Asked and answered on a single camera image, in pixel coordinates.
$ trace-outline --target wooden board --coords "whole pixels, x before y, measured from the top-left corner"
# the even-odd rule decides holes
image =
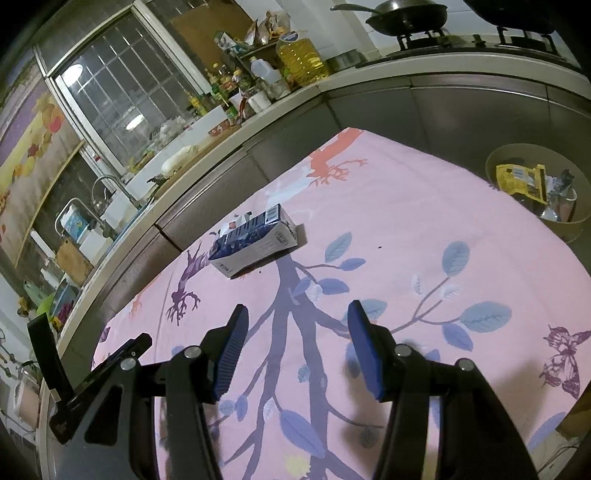
[[[211,150],[216,148],[220,143],[222,143],[230,135],[232,135],[237,130],[239,130],[240,127],[241,127],[240,125],[234,125],[233,127],[230,127],[228,130],[226,130],[225,132],[222,132],[217,137],[215,137],[212,142],[208,143],[205,147],[200,149],[199,152],[197,152],[197,156],[195,156],[194,159],[189,160],[189,162],[187,164],[185,164],[183,167],[181,167],[181,169],[176,171],[165,183],[162,184],[162,186],[154,194],[154,198],[156,200],[158,200],[164,194],[164,192],[166,192],[180,177],[182,177],[189,170],[191,170],[191,168],[199,160],[201,160],[203,157],[205,157],[205,155],[210,153]]]
[[[234,2],[209,1],[170,21],[175,30],[184,38],[188,47],[203,62],[205,68],[212,70],[214,63],[224,63],[223,52],[213,41],[218,30],[228,33],[232,38],[244,40],[253,20]]]
[[[93,269],[92,264],[70,239],[65,239],[57,251],[56,263],[79,287],[84,285],[84,281]]]

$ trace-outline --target yellow package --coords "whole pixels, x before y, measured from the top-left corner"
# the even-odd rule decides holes
[[[546,167],[526,168],[521,165],[497,165],[496,182],[509,195],[521,193],[526,197],[548,205],[546,195]]]

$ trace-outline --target stainless steel cabinet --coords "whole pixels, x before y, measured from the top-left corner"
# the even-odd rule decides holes
[[[64,355],[64,367],[74,385],[90,371],[96,344],[107,322],[177,258],[179,253],[152,226],[117,266],[90,306]]]
[[[427,151],[408,78],[361,83],[329,92],[328,104],[342,128],[355,127]]]
[[[269,181],[273,181],[339,131],[322,98],[315,98],[265,128],[243,147],[252,154]]]
[[[496,148],[533,143],[551,148],[545,85],[485,75],[413,77],[429,150],[485,177]]]
[[[574,93],[548,87],[552,149],[575,163],[591,180],[591,102]],[[591,272],[591,222],[572,244],[573,252]]]
[[[267,183],[252,156],[241,148],[199,180],[157,225],[185,250]]]

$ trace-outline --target kitchen faucet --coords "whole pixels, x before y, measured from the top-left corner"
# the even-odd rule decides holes
[[[138,210],[140,208],[142,208],[142,205],[140,202],[138,202],[134,196],[132,194],[130,194],[127,190],[125,190],[125,186],[119,181],[119,179],[117,179],[117,177],[113,176],[113,175],[103,175],[102,177],[99,177],[96,179],[96,181],[94,182],[94,184],[92,185],[92,190],[91,190],[91,194],[90,196],[92,197],[92,204],[95,204],[95,187],[96,184],[99,183],[101,180],[104,179],[109,179],[109,180],[113,180],[113,182],[115,182],[115,184],[119,187],[119,190],[121,190],[124,195],[129,199],[129,201],[133,204],[134,207],[136,207]]]
[[[87,213],[94,220],[97,221],[97,223],[100,225],[100,227],[103,230],[103,236],[105,238],[111,237],[113,240],[115,240],[117,238],[117,233],[115,232],[115,230],[113,230],[113,228],[107,222],[105,222],[103,219],[101,219],[91,208],[89,208],[78,197],[75,197],[75,198],[70,199],[68,201],[68,203],[66,203],[66,206],[61,210],[60,214],[56,217],[56,222],[54,224],[54,227],[56,229],[57,234],[60,237],[63,236],[63,234],[64,234],[64,228],[60,225],[60,219],[61,219],[61,217],[63,217],[66,214],[66,212],[68,211],[68,209],[70,208],[70,206],[73,205],[74,203],[77,203],[78,205],[80,205],[84,210],[87,211]]]

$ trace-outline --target frying pan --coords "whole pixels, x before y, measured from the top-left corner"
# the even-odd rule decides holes
[[[481,19],[498,27],[549,35],[554,27],[527,0],[464,0]]]
[[[366,23],[389,37],[411,35],[440,29],[447,21],[447,7],[431,0],[389,0],[375,9],[355,4],[340,4],[332,11],[359,11],[372,14]]]

